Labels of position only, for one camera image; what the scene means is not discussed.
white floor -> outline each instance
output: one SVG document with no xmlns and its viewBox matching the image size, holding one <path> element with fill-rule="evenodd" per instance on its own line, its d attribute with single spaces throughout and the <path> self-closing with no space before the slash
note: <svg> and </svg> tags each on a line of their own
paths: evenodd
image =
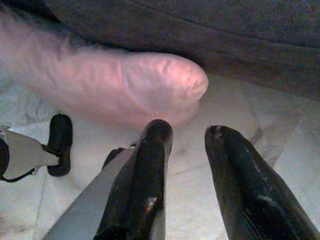
<svg viewBox="0 0 320 240">
<path fill-rule="evenodd" d="M 220 75 L 198 114 L 174 129 L 166 193 L 167 240 L 227 240 L 215 195 L 204 134 L 225 125 L 251 140 L 283 177 L 320 229 L 320 102 Z M 0 73 L 0 125 L 46 144 L 59 113 Z M 108 153 L 128 147 L 140 132 L 99 126 L 71 116 L 71 172 L 61 178 L 41 168 L 17 183 L 0 182 L 0 239 L 39 240 L 100 172 Z"/>
</svg>

black strap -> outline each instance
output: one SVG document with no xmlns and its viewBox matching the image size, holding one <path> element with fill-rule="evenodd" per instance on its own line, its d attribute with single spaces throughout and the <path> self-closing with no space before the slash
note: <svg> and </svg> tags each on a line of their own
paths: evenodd
<svg viewBox="0 0 320 240">
<path fill-rule="evenodd" d="M 2 181 L 6 181 L 7 183 L 15 183 L 21 179 L 23 179 L 24 177 L 28 176 L 28 175 L 32 175 L 32 173 L 35 171 L 35 169 L 31 169 L 30 171 L 28 171 L 27 173 L 21 175 L 21 176 L 18 176 L 14 179 L 6 179 L 5 177 L 1 176 L 0 180 Z"/>
<path fill-rule="evenodd" d="M 5 174 L 9 165 L 10 153 L 9 146 L 0 137 L 0 179 Z"/>
</svg>

black shiny object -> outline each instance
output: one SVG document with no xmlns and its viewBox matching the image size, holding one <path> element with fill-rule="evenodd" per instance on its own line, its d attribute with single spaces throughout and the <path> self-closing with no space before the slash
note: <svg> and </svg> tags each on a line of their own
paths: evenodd
<svg viewBox="0 0 320 240">
<path fill-rule="evenodd" d="M 239 132 L 211 126 L 205 149 L 230 240 L 319 240 L 283 179 Z"/>
<path fill-rule="evenodd" d="M 133 157 L 114 181 L 95 240 L 165 239 L 165 182 L 172 140 L 173 130 L 163 120 L 145 127 Z"/>
<path fill-rule="evenodd" d="M 7 167 L 9 165 L 10 153 L 9 146 L 6 142 L 0 137 L 0 179 L 5 174 Z"/>
<path fill-rule="evenodd" d="M 119 147 L 118 149 L 113 149 L 109 155 L 106 157 L 104 164 L 102 166 L 102 169 L 104 169 L 115 157 L 121 153 L 123 150 L 125 150 L 123 147 Z"/>
<path fill-rule="evenodd" d="M 71 119 L 64 114 L 51 118 L 49 141 L 42 149 L 59 157 L 59 164 L 47 166 L 48 173 L 53 177 L 62 177 L 70 172 L 70 152 L 73 144 L 73 125 Z"/>
</svg>

skin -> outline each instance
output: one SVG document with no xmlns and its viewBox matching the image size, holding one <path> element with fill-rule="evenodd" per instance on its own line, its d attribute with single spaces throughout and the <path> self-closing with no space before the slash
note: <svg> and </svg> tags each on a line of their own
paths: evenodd
<svg viewBox="0 0 320 240">
<path fill-rule="evenodd" d="M 143 128 L 153 119 L 175 126 L 196 114 L 208 88 L 186 58 L 88 45 L 66 30 L 43 30 L 0 9 L 0 66 L 67 114 L 102 124 Z"/>
</svg>

floor tile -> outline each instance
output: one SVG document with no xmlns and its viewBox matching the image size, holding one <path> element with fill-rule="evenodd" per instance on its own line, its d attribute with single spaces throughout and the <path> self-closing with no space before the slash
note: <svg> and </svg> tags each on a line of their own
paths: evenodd
<svg viewBox="0 0 320 240">
<path fill-rule="evenodd" d="M 168 176 L 166 239 L 228 240 L 209 162 Z"/>
<path fill-rule="evenodd" d="M 274 166 L 320 229 L 320 126 L 304 118 Z"/>
<path fill-rule="evenodd" d="M 252 140 L 255 149 L 271 167 L 277 162 L 303 116 L 299 110 L 294 110 L 261 129 L 259 136 L 255 136 L 256 139 Z"/>
<path fill-rule="evenodd" d="M 46 174 L 40 169 L 15 183 L 0 182 L 0 239 L 31 239 Z"/>
<path fill-rule="evenodd" d="M 0 125 L 12 126 L 17 112 L 20 86 L 0 69 Z"/>
<path fill-rule="evenodd" d="M 52 107 L 34 93 L 21 87 L 13 126 L 20 127 L 49 121 L 59 112 L 59 109 Z"/>
<path fill-rule="evenodd" d="M 262 128 L 273 124 L 277 119 L 299 107 L 292 101 L 291 93 L 252 83 L 245 83 L 243 89 Z"/>
<path fill-rule="evenodd" d="M 291 95 L 291 101 L 298 105 L 309 119 L 320 124 L 320 101 L 305 98 L 298 95 Z"/>
</svg>

